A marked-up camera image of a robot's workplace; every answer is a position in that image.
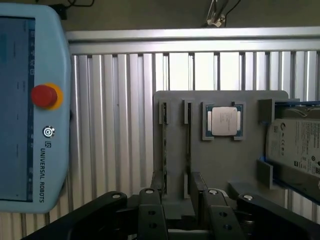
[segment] black cable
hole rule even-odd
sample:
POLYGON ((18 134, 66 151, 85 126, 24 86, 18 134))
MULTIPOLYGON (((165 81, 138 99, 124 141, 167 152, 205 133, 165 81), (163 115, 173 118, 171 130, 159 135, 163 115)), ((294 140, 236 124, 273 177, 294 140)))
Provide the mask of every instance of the black cable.
POLYGON ((67 6, 66 8, 71 8, 71 7, 79 7, 79 8, 90 8, 95 4, 95 0, 92 0, 92 2, 90 4, 84 5, 84 4, 76 4, 77 0, 68 0, 68 2, 70 3, 69 6, 67 6))
POLYGON ((241 0, 238 0, 238 2, 224 15, 224 27, 227 26, 227 16, 229 13, 231 13, 237 6, 238 4, 241 2, 241 0))

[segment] sticker label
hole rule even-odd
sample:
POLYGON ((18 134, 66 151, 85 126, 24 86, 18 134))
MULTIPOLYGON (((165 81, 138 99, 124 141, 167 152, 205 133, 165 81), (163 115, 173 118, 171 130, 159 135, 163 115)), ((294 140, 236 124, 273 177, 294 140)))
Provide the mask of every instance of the sticker label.
POLYGON ((267 159, 320 177, 320 121, 276 119, 267 133, 267 159))

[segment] red emergency stop button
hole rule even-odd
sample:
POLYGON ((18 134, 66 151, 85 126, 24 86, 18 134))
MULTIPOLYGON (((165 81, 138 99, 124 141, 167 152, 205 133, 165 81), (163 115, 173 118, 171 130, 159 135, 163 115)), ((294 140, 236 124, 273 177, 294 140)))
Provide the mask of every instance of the red emergency stop button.
POLYGON ((53 87, 38 85, 32 89, 31 99, 37 107, 49 108, 56 103, 58 95, 53 87))

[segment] power button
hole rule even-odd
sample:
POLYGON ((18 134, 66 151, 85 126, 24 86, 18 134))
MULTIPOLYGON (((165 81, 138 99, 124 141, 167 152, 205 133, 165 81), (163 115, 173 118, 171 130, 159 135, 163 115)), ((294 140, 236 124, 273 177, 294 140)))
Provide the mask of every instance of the power button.
POLYGON ((55 129, 52 126, 45 126, 42 130, 43 136, 50 139, 55 135, 55 129))

